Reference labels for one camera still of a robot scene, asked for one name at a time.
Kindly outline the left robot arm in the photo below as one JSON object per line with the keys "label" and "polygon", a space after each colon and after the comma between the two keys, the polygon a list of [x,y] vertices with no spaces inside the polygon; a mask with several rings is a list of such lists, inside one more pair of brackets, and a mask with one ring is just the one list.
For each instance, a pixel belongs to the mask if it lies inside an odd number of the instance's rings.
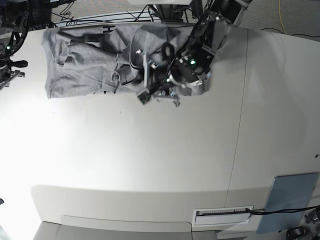
{"label": "left robot arm", "polygon": [[211,63],[223,47],[232,27],[240,25],[249,0],[212,0],[186,42],[178,50],[170,43],[161,46],[164,64],[152,62],[150,55],[140,48],[143,87],[136,93],[146,105],[151,100],[170,100],[176,107],[180,96],[202,95],[209,89]]}

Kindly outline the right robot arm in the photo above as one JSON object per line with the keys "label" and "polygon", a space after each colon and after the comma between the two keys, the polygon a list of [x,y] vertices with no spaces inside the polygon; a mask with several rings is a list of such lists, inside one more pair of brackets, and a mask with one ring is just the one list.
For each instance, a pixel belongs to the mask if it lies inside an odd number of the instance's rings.
{"label": "right robot arm", "polygon": [[0,89],[12,80],[24,77],[20,69],[26,60],[13,61],[11,57],[23,46],[34,25],[51,15],[52,0],[2,0],[0,2]]}

